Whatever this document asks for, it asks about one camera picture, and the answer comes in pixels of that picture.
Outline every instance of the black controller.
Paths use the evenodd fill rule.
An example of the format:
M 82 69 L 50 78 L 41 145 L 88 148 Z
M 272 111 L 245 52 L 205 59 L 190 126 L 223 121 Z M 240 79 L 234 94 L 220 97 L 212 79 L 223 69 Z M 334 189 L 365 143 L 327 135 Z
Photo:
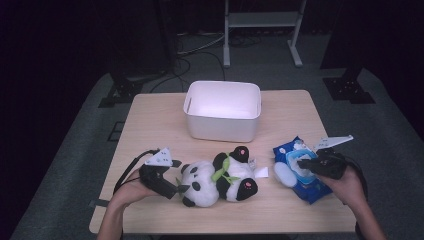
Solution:
M 181 165 L 180 161 L 172 160 L 172 167 L 178 168 Z M 179 185 L 175 186 L 172 183 L 168 182 L 163 178 L 163 174 L 169 169 L 169 167 L 162 166 L 148 166 L 143 164 L 141 166 L 140 173 L 140 181 L 148 188 L 153 191 L 159 193 L 160 195 L 171 199 L 175 193 L 180 192 L 183 193 L 187 191 L 190 186 L 187 185 Z
M 317 158 L 298 161 L 299 167 L 336 180 L 343 176 L 347 161 L 342 154 L 334 152 L 332 148 L 324 148 L 318 150 L 317 155 Z

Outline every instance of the panda stuffed toy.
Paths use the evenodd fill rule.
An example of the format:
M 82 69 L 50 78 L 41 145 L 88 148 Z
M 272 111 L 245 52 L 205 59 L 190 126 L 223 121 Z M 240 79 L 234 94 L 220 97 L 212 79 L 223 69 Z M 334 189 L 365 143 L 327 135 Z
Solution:
M 191 186 L 183 197 L 187 207 L 210 207 L 219 198 L 239 202 L 258 192 L 249 162 L 249 149 L 238 146 L 230 153 L 219 153 L 213 162 L 199 161 L 181 169 L 182 185 Z

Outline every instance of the gray carpet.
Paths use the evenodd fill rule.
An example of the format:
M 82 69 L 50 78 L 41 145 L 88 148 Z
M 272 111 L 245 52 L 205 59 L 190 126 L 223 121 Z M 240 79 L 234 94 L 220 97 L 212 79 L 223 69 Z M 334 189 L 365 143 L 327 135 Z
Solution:
M 262 90 L 305 89 L 310 92 L 329 136 L 351 134 L 355 139 L 336 150 L 354 158 L 363 168 L 369 186 L 369 203 L 389 239 L 422 239 L 424 229 L 424 144 L 393 103 L 383 84 L 362 70 L 358 81 L 375 104 L 333 101 L 322 78 L 340 76 L 344 69 L 320 70 L 329 36 L 300 36 L 299 54 L 304 66 L 293 65 L 287 36 L 263 37 L 248 48 L 231 48 L 227 81 L 257 84 Z M 186 36 L 181 46 L 189 50 L 211 41 Z M 205 52 L 222 61 L 222 48 Z M 154 88 L 166 77 L 145 84 L 142 92 L 187 91 L 196 80 L 222 80 L 218 60 L 199 53 L 184 57 L 190 69 L 181 76 Z M 187 69 L 177 61 L 175 73 Z M 12 239 L 94 239 L 88 226 L 117 142 L 107 141 L 115 122 L 125 121 L 130 104 L 98 108 L 113 82 L 108 74 L 99 79 L 82 106 L 61 148 L 17 226 Z M 290 234 L 292 239 L 356 239 L 355 234 Z M 124 239 L 149 239 L 127 235 Z

